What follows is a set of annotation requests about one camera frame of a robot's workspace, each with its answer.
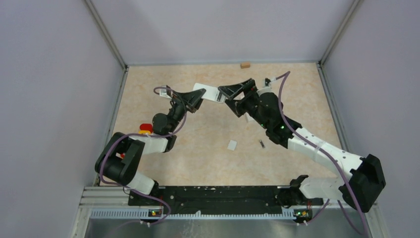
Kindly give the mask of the white grey remote control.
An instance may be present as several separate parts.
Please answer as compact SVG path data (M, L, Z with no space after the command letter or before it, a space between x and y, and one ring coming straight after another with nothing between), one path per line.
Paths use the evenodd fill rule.
M199 89L205 89L206 92L202 96L202 99L208 100L215 103L224 103L226 100L226 97L218 90L217 87L208 86L200 83L195 83L193 90L199 90Z

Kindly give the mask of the small white battery lid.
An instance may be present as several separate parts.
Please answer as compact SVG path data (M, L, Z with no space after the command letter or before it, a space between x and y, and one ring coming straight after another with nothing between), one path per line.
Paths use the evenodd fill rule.
M237 141L235 140L230 140L227 146L228 150L234 151L237 147Z

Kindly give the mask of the dark AAA battery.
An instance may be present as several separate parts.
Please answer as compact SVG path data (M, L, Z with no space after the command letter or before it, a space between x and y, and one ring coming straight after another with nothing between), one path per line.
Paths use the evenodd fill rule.
M265 148L265 144L263 143L263 141L261 139L259 140L259 143L260 143L262 148Z

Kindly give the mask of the slim white remote control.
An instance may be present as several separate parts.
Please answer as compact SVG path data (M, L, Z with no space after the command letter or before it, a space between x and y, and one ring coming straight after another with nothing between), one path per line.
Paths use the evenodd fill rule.
M253 122L254 121L254 119L248 113L245 113L245 118L246 118L247 122Z

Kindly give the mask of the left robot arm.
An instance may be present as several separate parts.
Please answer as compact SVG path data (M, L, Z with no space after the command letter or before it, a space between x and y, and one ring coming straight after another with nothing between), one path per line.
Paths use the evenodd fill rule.
M171 108L167 114L154 115L150 134L116 132L95 163L100 179L108 178L107 184L137 191L144 203L155 204L159 197L158 182L138 171L140 159L144 155L166 153L173 148L187 113L195 113L199 109L205 93L205 89L186 93L171 90Z

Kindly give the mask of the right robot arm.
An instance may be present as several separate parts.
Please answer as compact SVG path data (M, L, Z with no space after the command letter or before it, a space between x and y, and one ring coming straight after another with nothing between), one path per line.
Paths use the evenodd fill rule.
M258 89L251 78L217 89L236 116L248 114L265 129L274 144L300 152L337 174L333 179L303 177L290 191L294 203L324 198L344 201L363 213L371 209L386 186L379 158L372 154L366 157L352 154L318 138L284 115L283 103L270 87Z

